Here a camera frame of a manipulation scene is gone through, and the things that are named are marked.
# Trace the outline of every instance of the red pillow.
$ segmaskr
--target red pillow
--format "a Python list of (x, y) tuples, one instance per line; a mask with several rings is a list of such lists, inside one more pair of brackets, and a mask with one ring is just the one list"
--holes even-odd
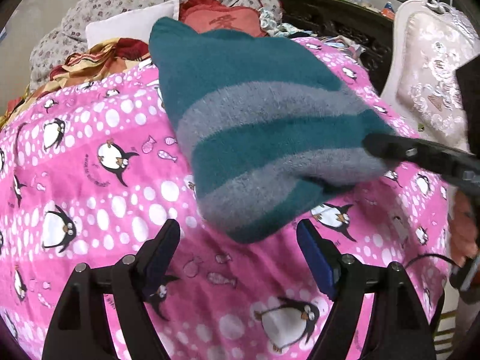
[(222, 28), (246, 32), (254, 37), (266, 35), (260, 28), (259, 12), (250, 7), (196, 5), (185, 12), (182, 21), (198, 33)]

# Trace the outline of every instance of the pink blanket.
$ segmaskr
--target pink blanket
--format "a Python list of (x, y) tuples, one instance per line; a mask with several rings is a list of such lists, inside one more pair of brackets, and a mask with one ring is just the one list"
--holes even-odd
[[(399, 134), (414, 136), (354, 60), (314, 38), (295, 41)], [(75, 265), (114, 264), (153, 238), (167, 218), (180, 223), (182, 239), (159, 288), (160, 305), (148, 310), (174, 360), (307, 358), (332, 304), (296, 243), (300, 219), (368, 264), (445, 253), (445, 186), (408, 163), (313, 208), (263, 242), (238, 245), (211, 230), (197, 210), (195, 183), (157, 80), (158, 69), (143, 63), (90, 87), (65, 88), (0, 132), (0, 315), (33, 359), (41, 357)], [(436, 259), (409, 269), (428, 318), (446, 273)], [(349, 359), (359, 357), (372, 301), (365, 296)], [(129, 359), (110, 296), (106, 308), (118, 356)], [(308, 321), (299, 308), (308, 308)]]

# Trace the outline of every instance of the person's hand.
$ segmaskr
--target person's hand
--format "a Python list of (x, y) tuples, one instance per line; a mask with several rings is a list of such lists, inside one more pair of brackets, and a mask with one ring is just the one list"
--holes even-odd
[(472, 219), (470, 202), (465, 194), (460, 191), (455, 194), (453, 219), (449, 222), (449, 225), (452, 260), (459, 266), (464, 266), (466, 257), (474, 258), (478, 253), (478, 247), (475, 243), (478, 230)]

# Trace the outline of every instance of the cushion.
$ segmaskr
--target cushion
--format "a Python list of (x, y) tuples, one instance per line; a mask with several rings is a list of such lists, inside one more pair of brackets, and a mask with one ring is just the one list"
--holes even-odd
[(259, 12), (249, 7), (197, 5), (190, 8), (183, 22), (196, 32), (203, 33), (220, 28), (237, 30), (251, 36), (265, 36), (260, 28)]
[(448, 14), (415, 12), (405, 31), (397, 98), (435, 140), (455, 147), (466, 120), (454, 71), (476, 55), (475, 45)]
[(112, 38), (131, 38), (148, 43), (152, 27), (161, 17), (178, 20), (179, 0), (170, 0), (153, 7), (124, 12), (106, 20), (94, 21), (85, 29), (87, 46), (90, 49)]

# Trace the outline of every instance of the blue gripper pad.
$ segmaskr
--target blue gripper pad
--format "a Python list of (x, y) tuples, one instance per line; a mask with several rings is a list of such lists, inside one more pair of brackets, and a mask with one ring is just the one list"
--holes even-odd
[(297, 225), (297, 243), (318, 289), (334, 302), (341, 274), (341, 253), (332, 241), (320, 237), (308, 219), (301, 220)]

